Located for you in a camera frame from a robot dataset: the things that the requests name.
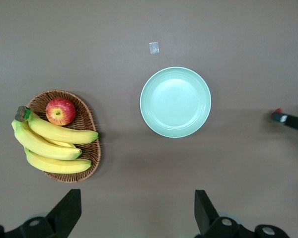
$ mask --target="apple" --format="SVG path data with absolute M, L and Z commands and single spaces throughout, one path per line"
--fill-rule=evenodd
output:
M 67 125 L 76 115 L 74 104 L 66 98 L 54 98 L 45 108 L 45 114 L 49 122 L 54 125 Z

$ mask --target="plate rim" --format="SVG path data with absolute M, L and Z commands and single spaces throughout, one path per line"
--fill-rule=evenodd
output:
M 146 117 L 144 117 L 144 112 L 143 112 L 143 108 L 142 108 L 143 94 L 144 94 L 144 91 L 145 91 L 147 85 L 152 81 L 152 79 L 153 79 L 157 74 L 160 74 L 160 73 L 162 73 L 163 71 L 170 70 L 170 69 L 183 69 L 183 70 L 186 70 L 186 71 L 189 71 L 189 72 L 195 74 L 198 78 L 200 78 L 200 79 L 202 80 L 203 84 L 205 85 L 205 87 L 206 87 L 206 89 L 207 89 L 207 96 L 208 96 L 208 98 L 210 99 L 210 103 L 209 103 L 209 106 L 208 106 L 209 109 L 208 109 L 208 111 L 207 111 L 207 113 L 206 113 L 206 117 L 205 117 L 205 120 L 203 121 L 203 123 L 201 123 L 201 125 L 200 125 L 198 128 L 196 128 L 196 130 L 194 130 L 194 131 L 192 131 L 192 132 L 190 132 L 190 133 L 186 133 L 186 134 L 181 135 L 181 136 L 169 136 L 169 135 L 165 135 L 165 134 L 163 134 L 163 133 L 159 133 L 159 132 L 157 132 L 157 131 L 156 131 L 154 128 L 152 128 L 152 126 L 146 121 Z M 141 115 L 142 115 L 142 117 L 143 117 L 143 120 L 145 121 L 146 125 L 147 125 L 152 131 L 154 131 L 155 133 L 157 133 L 157 134 L 159 134 L 159 135 L 161 135 L 161 136 L 168 137 L 168 138 L 182 138 L 182 137 L 186 137 L 186 136 L 189 136 L 189 135 L 195 133 L 196 131 L 198 131 L 198 130 L 205 124 L 205 122 L 207 121 L 207 119 L 208 119 L 208 117 L 209 117 L 209 115 L 210 115 L 210 112 L 211 112 L 211 107 L 212 107 L 212 97 L 211 97 L 211 92 L 210 92 L 210 89 L 209 89 L 209 87 L 208 87 L 206 81 L 205 81 L 205 80 L 204 80 L 204 79 L 203 79 L 197 72 L 195 72 L 195 71 L 193 71 L 193 70 L 191 70 L 191 69 L 189 69 L 189 68 L 182 67 L 182 66 L 172 66 L 172 67 L 163 68 L 163 69 L 157 71 L 155 74 L 153 74 L 153 75 L 147 80 L 147 82 L 144 84 L 143 89 L 142 89 L 142 91 L 141 91 L 139 104 L 140 104 L 140 111 L 141 111 Z

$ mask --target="fruit basket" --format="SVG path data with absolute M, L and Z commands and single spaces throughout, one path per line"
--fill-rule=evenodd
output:
M 75 105 L 76 117 L 65 127 L 76 130 L 97 131 L 93 115 L 87 104 L 81 98 L 71 92 L 64 90 L 44 91 L 31 99 L 27 104 L 27 107 L 30 108 L 40 118 L 47 120 L 45 115 L 45 107 L 54 98 L 66 98 L 72 101 Z M 79 157 L 80 159 L 91 160 L 92 166 L 88 170 L 76 174 L 54 174 L 45 171 L 43 171 L 43 173 L 56 181 L 65 183 L 80 182 L 89 178 L 96 171 L 100 162 L 101 146 L 99 139 L 88 144 L 76 145 L 76 147 L 82 150 L 82 154 Z

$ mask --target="bolt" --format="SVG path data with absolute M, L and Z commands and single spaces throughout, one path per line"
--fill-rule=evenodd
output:
M 32 221 L 32 222 L 29 223 L 29 226 L 33 227 L 33 226 L 36 226 L 39 223 L 40 223 L 40 221 L 34 220 L 34 221 Z
M 227 218 L 222 219 L 222 223 L 223 223 L 223 225 L 226 225 L 228 227 L 230 227 L 232 225 L 232 222 Z
M 275 234 L 274 230 L 271 229 L 270 227 L 263 227 L 263 232 L 265 234 L 268 234 L 268 235 L 271 235 L 271 236 L 273 236 Z

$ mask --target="banana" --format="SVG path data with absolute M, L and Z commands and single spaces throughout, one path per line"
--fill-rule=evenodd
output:
M 54 144 L 54 145 L 75 148 L 75 146 L 73 144 L 70 144 L 70 143 L 60 142 L 60 141 L 56 141 L 56 140 L 51 140 L 51 139 L 46 138 L 46 137 L 44 137 L 44 139 L 47 140 L 48 142 L 50 142 L 51 144 Z
M 11 123 L 15 138 L 26 148 L 44 157 L 59 160 L 74 160 L 81 155 L 79 148 L 63 147 L 46 141 L 43 137 L 33 133 L 27 121 L 13 120 Z
M 25 114 L 15 119 L 23 121 L 27 120 L 30 128 L 40 136 L 54 141 L 60 141 L 70 144 L 88 144 L 98 139 L 98 132 L 93 130 L 74 130 L 41 119 L 29 108 L 24 109 Z
M 91 161 L 86 159 L 76 160 L 55 160 L 38 155 L 27 148 L 24 148 L 26 159 L 33 167 L 50 173 L 74 174 L 88 170 L 91 167 Z

